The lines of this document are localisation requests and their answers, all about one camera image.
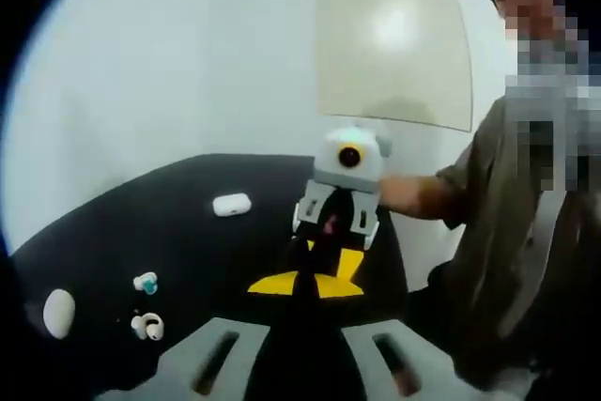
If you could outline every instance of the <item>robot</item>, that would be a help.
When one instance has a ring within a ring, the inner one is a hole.
[[[302,222],[317,224],[324,204],[336,189],[350,190],[354,206],[350,231],[364,235],[363,249],[369,250],[379,228],[379,181],[392,150],[390,138],[358,125],[329,133],[316,154],[313,178],[295,207],[293,231]]]

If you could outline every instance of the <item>beige panel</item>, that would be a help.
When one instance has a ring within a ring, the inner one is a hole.
[[[316,70],[322,114],[471,128],[457,0],[316,0]]]

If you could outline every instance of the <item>white earbud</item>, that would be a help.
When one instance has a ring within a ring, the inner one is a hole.
[[[133,287],[138,291],[145,291],[147,295],[154,295],[159,288],[157,286],[157,274],[149,271],[133,279]]]
[[[152,313],[132,318],[131,328],[140,340],[148,337],[150,340],[158,341],[162,339],[164,333],[164,323],[161,317]]]

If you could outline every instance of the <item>person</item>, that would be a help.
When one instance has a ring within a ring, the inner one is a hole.
[[[472,385],[490,389],[504,370],[523,368],[535,380],[527,399],[572,399],[598,367],[601,153],[599,106],[568,88],[598,75],[598,27],[586,0],[491,1],[527,44],[519,74],[455,164],[429,177],[385,177],[381,203],[466,226],[453,259],[410,295],[407,324],[448,352]]]

